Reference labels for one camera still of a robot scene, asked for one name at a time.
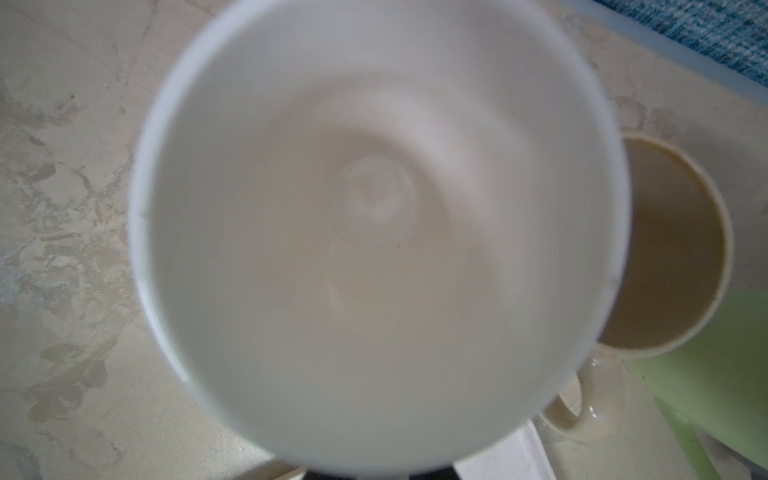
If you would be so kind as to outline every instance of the blue towel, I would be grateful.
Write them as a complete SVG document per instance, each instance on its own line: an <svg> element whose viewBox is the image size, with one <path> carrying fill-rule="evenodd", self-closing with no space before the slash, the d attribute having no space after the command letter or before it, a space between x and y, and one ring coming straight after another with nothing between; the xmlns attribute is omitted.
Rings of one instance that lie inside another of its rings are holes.
<svg viewBox="0 0 768 480"><path fill-rule="evenodd" d="M767 0L595 0L768 87Z"/></svg>

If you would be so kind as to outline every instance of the mug handle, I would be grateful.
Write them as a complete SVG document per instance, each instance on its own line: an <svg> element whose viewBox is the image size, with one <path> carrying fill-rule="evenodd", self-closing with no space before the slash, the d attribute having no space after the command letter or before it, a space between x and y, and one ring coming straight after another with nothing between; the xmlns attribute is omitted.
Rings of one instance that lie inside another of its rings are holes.
<svg viewBox="0 0 768 480"><path fill-rule="evenodd" d="M557 395L541 417L561 434L580 442L593 442L612 432L624 409L621 360L593 351L576 371L581 386L581 411L575 415Z"/></svg>

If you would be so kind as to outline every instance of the stain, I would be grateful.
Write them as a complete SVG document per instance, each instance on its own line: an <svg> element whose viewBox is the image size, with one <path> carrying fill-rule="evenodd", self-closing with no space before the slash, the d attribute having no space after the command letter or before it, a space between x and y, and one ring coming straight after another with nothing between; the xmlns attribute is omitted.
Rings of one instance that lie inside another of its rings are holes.
<svg viewBox="0 0 768 480"><path fill-rule="evenodd" d="M96 436L102 440L104 440L105 443L109 444L109 447L112 449L112 452L114 453L114 460L112 460L112 466L115 467L125 456L125 452L123 452L121 449L119 449L113 442L111 442L107 436L99 429L96 429Z"/></svg>
<svg viewBox="0 0 768 480"><path fill-rule="evenodd" d="M20 293L28 293L34 308L45 309L61 320L72 310L72 298L80 286L80 272L74 265L49 266L33 275L26 273L18 282Z"/></svg>
<svg viewBox="0 0 768 480"><path fill-rule="evenodd" d="M16 461L16 470L24 480L43 480L40 473L40 461L35 453L23 445L3 442L0 440L0 449L8 452Z"/></svg>
<svg viewBox="0 0 768 480"><path fill-rule="evenodd" d="M67 457L69 457L69 460L71 462L79 463L81 465L84 465L85 462L80 460L80 456L78 455L77 450L74 449L74 447L67 447Z"/></svg>
<svg viewBox="0 0 768 480"><path fill-rule="evenodd" d="M569 34L587 39L595 44L602 44L611 38L611 33L591 23L581 15L567 13L563 15L563 26Z"/></svg>
<svg viewBox="0 0 768 480"><path fill-rule="evenodd" d="M100 389L107 385L107 367L104 360L97 360L80 378L80 383L87 389Z"/></svg>
<svg viewBox="0 0 768 480"><path fill-rule="evenodd" d="M664 140L676 137L680 133L680 119L668 108L654 108L648 115L656 134Z"/></svg>
<svg viewBox="0 0 768 480"><path fill-rule="evenodd" d="M17 190L19 203L19 220L30 226L32 231L51 234L61 230L61 225L71 219L70 204L55 203L39 190Z"/></svg>
<svg viewBox="0 0 768 480"><path fill-rule="evenodd" d="M22 175L22 178L28 184L36 184L42 182L47 178L51 178L56 174L56 166L53 164L45 164L42 167L35 170L33 173Z"/></svg>
<svg viewBox="0 0 768 480"><path fill-rule="evenodd" d="M45 125L45 115L39 108L14 101L8 85L0 79L0 122L6 121L38 129Z"/></svg>
<svg viewBox="0 0 768 480"><path fill-rule="evenodd" d="M40 358L49 362L63 362L74 359L83 353L83 348L72 343L57 343L40 352Z"/></svg>
<svg viewBox="0 0 768 480"><path fill-rule="evenodd" d="M83 403L86 390L106 385L107 371L103 358L117 344L118 336L114 335L63 373L26 389L24 399L31 403L28 411L30 420L45 423L51 419L69 418L70 412Z"/></svg>
<svg viewBox="0 0 768 480"><path fill-rule="evenodd" d="M40 432L40 435L43 435L43 437L46 438L49 442L58 443L58 439L54 437L54 435L50 433L48 430L44 430L43 432Z"/></svg>
<svg viewBox="0 0 768 480"><path fill-rule="evenodd" d="M149 14L150 21L147 22L147 27L144 29L144 34L141 36L142 39L146 38L147 35L149 35L149 31L152 29L152 19L154 18L154 14L157 12L157 4L159 2L160 0L151 0L152 12Z"/></svg>
<svg viewBox="0 0 768 480"><path fill-rule="evenodd" d="M118 227L118 238L120 239L120 242L128 247L128 224L123 223Z"/></svg>
<svg viewBox="0 0 768 480"><path fill-rule="evenodd" d="M102 306L106 313L112 315L112 321L118 319L129 322L141 315L136 302L131 269L127 261L116 263L115 259L123 259L124 247L118 247L117 242L124 245L120 238L121 228L125 225L125 212L115 213L114 210L104 209L104 222L111 222L112 216L117 216L120 223L115 225L108 236L93 235L91 241L84 245L65 245L46 243L46 254L66 255L75 257L81 269L81 281L90 288L81 292L81 302L96 303Z"/></svg>
<svg viewBox="0 0 768 480"><path fill-rule="evenodd" d="M210 0L185 0L189 5L195 8L199 8L201 11L208 15L214 15L214 7L210 4Z"/></svg>
<svg viewBox="0 0 768 480"><path fill-rule="evenodd" d="M78 168L77 170L73 170L72 173L80 177L80 180L83 181L83 187L85 187L85 191L88 192L88 195L94 193L94 187L91 181L83 174L83 168Z"/></svg>
<svg viewBox="0 0 768 480"><path fill-rule="evenodd" d="M71 102L62 102L56 105L56 112L53 115L48 115L46 120L52 125L57 127L64 127L67 124L72 123L75 117L80 113L80 107Z"/></svg>
<svg viewBox="0 0 768 480"><path fill-rule="evenodd" d="M39 138L37 138L34 135L29 135L28 138L29 138L29 143L31 143L33 145L37 145L38 147L44 147L45 146L45 142L40 140Z"/></svg>
<svg viewBox="0 0 768 480"><path fill-rule="evenodd" d="M76 237L80 237L80 236L81 235L79 233L75 233L75 232L72 232L72 233L61 233L59 235L51 235L50 237L41 237L40 240L42 240L44 242L52 242L52 241L55 241L55 240L64 240L64 239L67 239L67 238L76 238Z"/></svg>
<svg viewBox="0 0 768 480"><path fill-rule="evenodd" d="M648 108L637 99L626 95L614 97L614 103L619 109L621 126L642 130L645 127Z"/></svg>
<svg viewBox="0 0 768 480"><path fill-rule="evenodd" d="M128 167L132 167L134 164L134 152L136 151L136 143L139 141L139 136L134 135L131 140L125 144L125 151L128 153Z"/></svg>
<svg viewBox="0 0 768 480"><path fill-rule="evenodd" d="M8 85L0 78L0 123L11 122L38 130L46 124L64 126L70 124L80 113L81 108L73 102L70 95L67 101L56 104L52 114L46 114L41 108L24 104L12 98Z"/></svg>
<svg viewBox="0 0 768 480"><path fill-rule="evenodd" d="M2 282L0 303L4 305L15 305L16 299L22 291L19 284L26 271L21 268L21 254L26 247L28 244L10 255L0 257L0 282Z"/></svg>

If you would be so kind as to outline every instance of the mug rim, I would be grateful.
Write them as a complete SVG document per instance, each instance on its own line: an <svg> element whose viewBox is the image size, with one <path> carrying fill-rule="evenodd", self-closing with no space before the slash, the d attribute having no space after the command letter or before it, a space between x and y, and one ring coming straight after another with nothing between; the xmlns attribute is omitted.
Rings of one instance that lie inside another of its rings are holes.
<svg viewBox="0 0 768 480"><path fill-rule="evenodd" d="M150 222L150 212L154 209L153 199L157 186L159 164L163 162L162 153L167 142L167 136L176 124L178 113L186 101L194 83L209 68L212 60L246 28L254 28L264 15L272 8L291 2L292 0L240 0L229 6L217 18L206 25L197 37L187 46L170 74L158 90L154 104L144 122L141 137L138 142L134 162L134 174L131 181L131 196L129 200L128 226L129 250L134 279L138 296L143 306L147 322L163 351L170 366L182 380L188 391L213 413L227 428L241 434L243 429L234 421L233 416L219 403L207 387L188 371L184 352L180 343L170 333L168 319L165 317L163 300L159 294L157 276L151 256L151 231L154 225ZM510 17L525 18L532 24L531 36L543 45L556 62L570 77L584 99L586 112L596 127L604 132L601 135L601 149L605 153L604 167L610 178L609 191L613 201L611 217L607 219L609 227L606 237L610 242L610 251L606 253L602 284L596 289L593 315L587 322L583 335L574 341L571 355L567 357L559 369L553 369L548 379L540 385L537 395L531 397L526 406L521 406L525 418L535 415L543 408L563 384L575 368L587 357L602 330L611 307L618 294L619 282L624 272L628 251L631 222L631 182L629 167L624 152L613 107L602 88L597 75L589 68L582 53L567 35L555 24L554 20L530 0L484 0L496 5L500 11ZM251 438L249 440L271 449L268 438ZM447 462L453 462L462 456L471 455L490 445L464 445L462 453L455 458L424 458L420 462L400 465L409 472L424 472L439 467ZM315 459L302 458L301 455L291 455L291 452L276 452L281 458L301 465L308 463L312 467L327 472L344 472L338 462L318 464ZM381 467L375 467L364 472L370 475L391 473Z"/></svg>
<svg viewBox="0 0 768 480"><path fill-rule="evenodd" d="M723 231L723 263L720 269L720 276L717 282L717 288L714 295L707 305L707 309L701 314L700 318L694 326L692 326L683 335L678 336L670 342L663 345L652 346L648 348L619 348L602 343L598 340L596 350L600 353L607 353L615 355L621 359L634 360L645 359L652 356L659 356L665 353L671 352L677 347L683 345L688 340L694 338L712 319L717 308L725 296L730 283L731 273L733 271L733 225L731 223L730 214L728 213L728 207L725 203L720 189L717 188L717 184L712 177L704 170L697 161L695 161L686 151L677 145L673 145L664 139L655 137L653 135L646 134L642 131L636 130L623 130L621 132L622 141L644 141L652 144L656 147L662 148L679 157L698 177L698 180L704 186L704 189L710 195L710 199L715 204L715 210L717 216L720 218L720 228Z"/></svg>

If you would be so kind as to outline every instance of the green cup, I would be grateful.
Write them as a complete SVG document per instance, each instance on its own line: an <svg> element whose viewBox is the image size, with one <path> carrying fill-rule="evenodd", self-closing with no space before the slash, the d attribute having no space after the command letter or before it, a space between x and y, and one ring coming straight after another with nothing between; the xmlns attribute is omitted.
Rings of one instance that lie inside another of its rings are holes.
<svg viewBox="0 0 768 480"><path fill-rule="evenodd" d="M628 360L660 400L700 478L719 478L693 425L768 468L768 291L731 290L707 326L675 350Z"/></svg>

